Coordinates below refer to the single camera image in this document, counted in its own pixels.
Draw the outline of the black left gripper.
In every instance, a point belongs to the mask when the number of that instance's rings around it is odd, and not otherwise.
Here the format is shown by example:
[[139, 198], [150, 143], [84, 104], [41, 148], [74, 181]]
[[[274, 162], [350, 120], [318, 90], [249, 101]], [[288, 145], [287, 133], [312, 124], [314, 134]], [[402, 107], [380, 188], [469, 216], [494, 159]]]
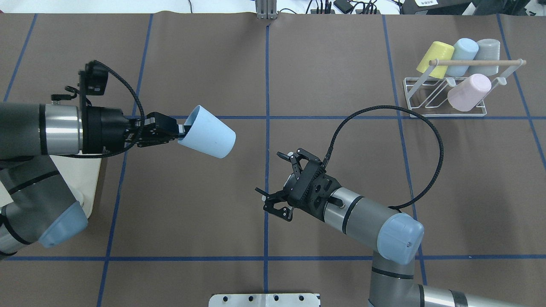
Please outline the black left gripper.
[[116, 108], [86, 107], [84, 110], [81, 151], [86, 155], [120, 152], [133, 141], [138, 147], [147, 147], [186, 136], [186, 127], [163, 113], [148, 113], [142, 121], [128, 119]]

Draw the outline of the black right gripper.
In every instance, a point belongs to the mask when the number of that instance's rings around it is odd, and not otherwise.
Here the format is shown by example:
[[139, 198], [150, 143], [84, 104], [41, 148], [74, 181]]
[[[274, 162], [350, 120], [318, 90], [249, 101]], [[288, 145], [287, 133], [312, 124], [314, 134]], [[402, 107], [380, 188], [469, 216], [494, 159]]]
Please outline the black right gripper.
[[322, 201], [312, 199], [316, 180], [322, 175], [322, 161], [303, 148], [288, 154], [277, 152], [277, 156], [290, 163], [292, 173], [280, 191], [269, 194], [255, 188], [262, 195], [264, 211], [291, 222], [294, 209], [300, 209], [322, 221]]

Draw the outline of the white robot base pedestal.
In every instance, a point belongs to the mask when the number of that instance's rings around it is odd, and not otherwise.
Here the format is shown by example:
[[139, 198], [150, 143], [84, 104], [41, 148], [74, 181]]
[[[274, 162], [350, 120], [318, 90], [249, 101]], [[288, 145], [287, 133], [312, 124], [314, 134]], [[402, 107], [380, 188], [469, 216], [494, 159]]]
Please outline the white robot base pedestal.
[[246, 293], [213, 295], [209, 307], [320, 307], [316, 293]]

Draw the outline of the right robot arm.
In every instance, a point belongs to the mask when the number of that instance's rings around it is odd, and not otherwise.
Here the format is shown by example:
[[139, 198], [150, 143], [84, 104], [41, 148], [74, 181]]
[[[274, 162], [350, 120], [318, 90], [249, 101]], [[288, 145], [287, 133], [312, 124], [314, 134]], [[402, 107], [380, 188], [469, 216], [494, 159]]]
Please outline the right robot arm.
[[300, 209], [371, 248], [370, 307], [515, 306], [416, 283], [415, 255], [424, 236], [420, 222], [342, 187], [326, 173], [330, 151], [323, 160], [303, 148], [277, 155], [291, 164], [293, 172], [280, 191], [268, 194], [256, 188], [263, 209], [285, 221], [292, 221], [294, 209]]

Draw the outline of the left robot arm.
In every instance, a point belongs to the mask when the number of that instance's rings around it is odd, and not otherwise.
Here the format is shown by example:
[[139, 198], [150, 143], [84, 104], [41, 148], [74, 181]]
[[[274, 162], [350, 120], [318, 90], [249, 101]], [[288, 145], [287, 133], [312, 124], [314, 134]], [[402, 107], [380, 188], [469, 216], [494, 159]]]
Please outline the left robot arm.
[[157, 112], [128, 119], [110, 107], [1, 105], [1, 183], [12, 199], [1, 208], [1, 259], [36, 242], [57, 246], [88, 225], [52, 156], [100, 159], [185, 138], [191, 128]]

